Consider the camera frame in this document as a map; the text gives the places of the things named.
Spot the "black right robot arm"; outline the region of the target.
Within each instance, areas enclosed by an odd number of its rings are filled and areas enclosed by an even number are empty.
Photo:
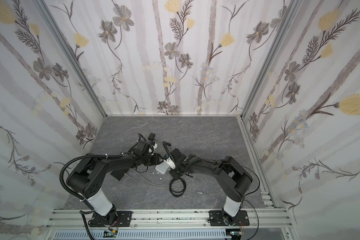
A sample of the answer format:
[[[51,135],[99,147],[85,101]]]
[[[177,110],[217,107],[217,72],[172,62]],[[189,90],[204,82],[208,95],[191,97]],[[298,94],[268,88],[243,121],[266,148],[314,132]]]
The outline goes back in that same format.
[[[170,166],[170,175],[179,180],[183,175],[203,174],[216,179],[226,201],[222,208],[222,219],[226,225],[233,226],[239,220],[239,211],[253,177],[232,157],[220,160],[206,160],[196,155],[184,155],[178,149],[164,157]]]

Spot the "black power adapter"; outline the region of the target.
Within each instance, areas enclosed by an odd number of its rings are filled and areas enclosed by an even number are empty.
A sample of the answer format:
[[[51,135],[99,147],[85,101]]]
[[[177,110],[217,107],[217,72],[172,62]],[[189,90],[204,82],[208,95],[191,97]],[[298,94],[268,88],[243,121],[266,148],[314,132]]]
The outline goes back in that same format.
[[[149,136],[148,136],[148,139],[149,139],[149,141],[154,141],[154,142],[157,142],[157,143],[162,143],[162,141],[156,139],[156,134],[155,134],[155,133],[150,133]]]

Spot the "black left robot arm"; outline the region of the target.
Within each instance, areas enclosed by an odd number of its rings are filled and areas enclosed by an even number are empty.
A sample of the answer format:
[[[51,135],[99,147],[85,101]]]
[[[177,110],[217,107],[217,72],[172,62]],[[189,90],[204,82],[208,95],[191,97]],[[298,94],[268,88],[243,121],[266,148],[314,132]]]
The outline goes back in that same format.
[[[82,217],[92,215],[90,220],[84,220],[84,226],[115,227],[119,223],[119,215],[115,205],[103,191],[103,184],[108,177],[120,181],[124,174],[139,166],[156,166],[161,163],[161,157],[156,153],[155,134],[147,138],[138,135],[137,142],[126,152],[118,155],[86,154],[76,157],[66,163],[60,172],[61,186],[72,196],[78,198],[88,208],[81,211]]]

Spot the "white network switch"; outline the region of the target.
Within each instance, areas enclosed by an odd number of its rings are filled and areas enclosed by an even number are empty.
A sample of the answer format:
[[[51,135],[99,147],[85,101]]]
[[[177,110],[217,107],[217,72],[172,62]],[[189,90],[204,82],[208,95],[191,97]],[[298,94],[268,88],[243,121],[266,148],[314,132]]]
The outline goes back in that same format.
[[[165,175],[170,168],[171,167],[167,164],[167,162],[162,162],[155,167],[156,171],[162,175]]]

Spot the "black network switch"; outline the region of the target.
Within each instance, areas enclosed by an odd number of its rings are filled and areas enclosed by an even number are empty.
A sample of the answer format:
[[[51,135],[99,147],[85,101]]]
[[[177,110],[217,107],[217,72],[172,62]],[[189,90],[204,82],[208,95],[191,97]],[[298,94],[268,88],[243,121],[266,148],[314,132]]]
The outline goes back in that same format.
[[[119,170],[112,171],[110,173],[110,175],[112,177],[114,177],[116,180],[120,181],[123,178],[124,174],[126,174],[128,171],[129,171],[128,168],[127,169],[119,169]]]

